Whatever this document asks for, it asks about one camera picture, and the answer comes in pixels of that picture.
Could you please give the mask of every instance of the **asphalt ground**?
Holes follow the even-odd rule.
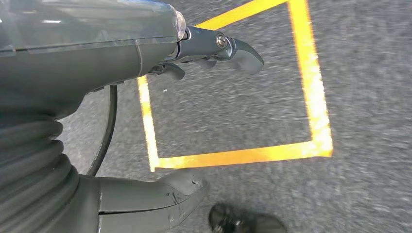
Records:
[[[188,25],[243,0],[169,0]],[[199,168],[211,192],[171,232],[209,232],[207,212],[228,201],[274,214],[291,233],[404,233],[412,227],[412,2],[309,0],[332,129],[331,158]],[[182,66],[173,81],[149,77],[159,157],[310,140],[286,4],[222,31],[262,55],[264,69],[243,75],[227,64]],[[119,86],[112,144],[98,175],[153,181],[136,80]],[[65,153],[80,172],[104,132],[108,90],[86,96],[65,118]]]

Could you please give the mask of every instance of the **black shoe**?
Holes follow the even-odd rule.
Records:
[[[285,233],[274,216],[257,214],[228,204],[215,204],[209,213],[213,233]]]

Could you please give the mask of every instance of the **yellow square marking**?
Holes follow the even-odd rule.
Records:
[[[312,140],[309,142],[247,150],[159,158],[157,155],[147,78],[146,76],[142,76],[138,78],[138,88],[151,171],[154,171],[155,167],[185,168],[221,166],[302,159],[315,156],[330,157],[332,155],[333,145],[329,117],[326,109],[325,93],[316,53],[315,40],[313,39],[309,7],[306,0],[253,0],[203,22],[196,27],[218,30],[219,28],[285,2],[288,3],[292,22],[293,37],[300,74],[302,76],[302,89],[305,95]]]

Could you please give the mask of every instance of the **clear plastic cover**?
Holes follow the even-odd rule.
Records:
[[[173,43],[184,24],[172,6],[150,0],[2,0],[0,19],[5,52]]]

